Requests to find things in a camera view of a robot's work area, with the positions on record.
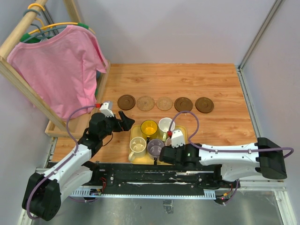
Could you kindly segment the brown wooden coaster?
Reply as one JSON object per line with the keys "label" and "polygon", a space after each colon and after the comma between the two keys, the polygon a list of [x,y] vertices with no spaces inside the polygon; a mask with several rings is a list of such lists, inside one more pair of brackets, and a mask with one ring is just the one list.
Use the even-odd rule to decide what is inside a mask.
{"label": "brown wooden coaster", "polygon": [[214,103],[207,97],[200,97],[196,100],[195,107],[201,113],[210,113],[214,109]]}
{"label": "brown wooden coaster", "polygon": [[132,95],[122,95],[117,101],[118,107],[122,110],[130,110],[135,106],[135,98]]}
{"label": "brown wooden coaster", "polygon": [[191,111],[193,109],[193,102],[187,97],[179,97],[175,100],[174,107],[178,112]]}

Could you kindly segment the pink cup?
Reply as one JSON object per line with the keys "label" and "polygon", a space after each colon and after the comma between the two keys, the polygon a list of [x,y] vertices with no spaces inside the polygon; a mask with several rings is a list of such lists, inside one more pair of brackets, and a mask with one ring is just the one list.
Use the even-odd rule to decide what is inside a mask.
{"label": "pink cup", "polygon": [[165,146],[171,146],[172,145],[172,140],[170,137],[168,137],[165,141]]}

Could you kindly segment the large woven rattan coaster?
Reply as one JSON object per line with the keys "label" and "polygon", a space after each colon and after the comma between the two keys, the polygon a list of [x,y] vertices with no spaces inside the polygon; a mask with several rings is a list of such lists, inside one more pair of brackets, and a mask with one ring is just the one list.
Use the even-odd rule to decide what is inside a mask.
{"label": "large woven rattan coaster", "polygon": [[142,96],[137,100],[136,104],[140,110],[149,111],[154,107],[155,101],[150,96]]}

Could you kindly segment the white cup green handle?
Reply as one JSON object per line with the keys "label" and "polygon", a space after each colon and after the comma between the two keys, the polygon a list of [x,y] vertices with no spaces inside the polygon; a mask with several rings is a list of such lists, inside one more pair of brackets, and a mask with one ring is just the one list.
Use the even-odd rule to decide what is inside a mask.
{"label": "white cup green handle", "polygon": [[162,118],[158,123],[160,138],[163,142],[165,142],[166,139],[168,138],[167,132],[170,128],[171,122],[172,122],[171,118],[165,117],[165,118]]}

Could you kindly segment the small woven rattan coaster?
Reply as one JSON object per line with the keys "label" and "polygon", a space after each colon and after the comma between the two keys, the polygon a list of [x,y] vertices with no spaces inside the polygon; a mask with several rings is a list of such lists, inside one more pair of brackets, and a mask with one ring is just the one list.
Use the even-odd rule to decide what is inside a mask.
{"label": "small woven rattan coaster", "polygon": [[160,109],[162,111],[167,111],[172,108],[173,101],[169,97],[160,97],[157,100],[156,105],[157,105],[158,109]]}

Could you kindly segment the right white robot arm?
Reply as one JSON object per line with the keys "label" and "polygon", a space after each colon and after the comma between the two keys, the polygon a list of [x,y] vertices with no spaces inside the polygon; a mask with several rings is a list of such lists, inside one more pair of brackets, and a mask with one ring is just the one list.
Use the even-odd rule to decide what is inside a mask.
{"label": "right white robot arm", "polygon": [[190,168],[214,166],[213,184],[219,188],[240,178],[262,175],[269,180],[287,178],[283,149],[265,137],[237,146],[186,144],[165,146],[159,160]]}

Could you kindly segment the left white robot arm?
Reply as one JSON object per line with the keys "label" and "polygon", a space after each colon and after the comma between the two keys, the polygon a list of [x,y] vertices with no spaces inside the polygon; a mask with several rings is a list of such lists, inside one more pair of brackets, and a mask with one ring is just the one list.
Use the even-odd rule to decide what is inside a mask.
{"label": "left white robot arm", "polygon": [[90,159],[103,146],[103,139],[115,132],[129,131],[135,123],[122,111],[119,116],[93,114],[89,126],[66,157],[47,171],[29,177],[22,208],[30,219],[51,220],[72,192],[83,184],[94,186],[101,181],[100,167]]}

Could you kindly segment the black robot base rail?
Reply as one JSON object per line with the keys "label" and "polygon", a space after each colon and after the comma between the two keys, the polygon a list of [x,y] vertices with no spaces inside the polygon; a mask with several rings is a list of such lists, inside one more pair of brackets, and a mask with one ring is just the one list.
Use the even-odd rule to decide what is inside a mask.
{"label": "black robot base rail", "polygon": [[218,169],[220,166],[186,170],[176,165],[98,164],[92,180],[71,197],[90,202],[101,197],[226,201],[240,183],[221,180]]}

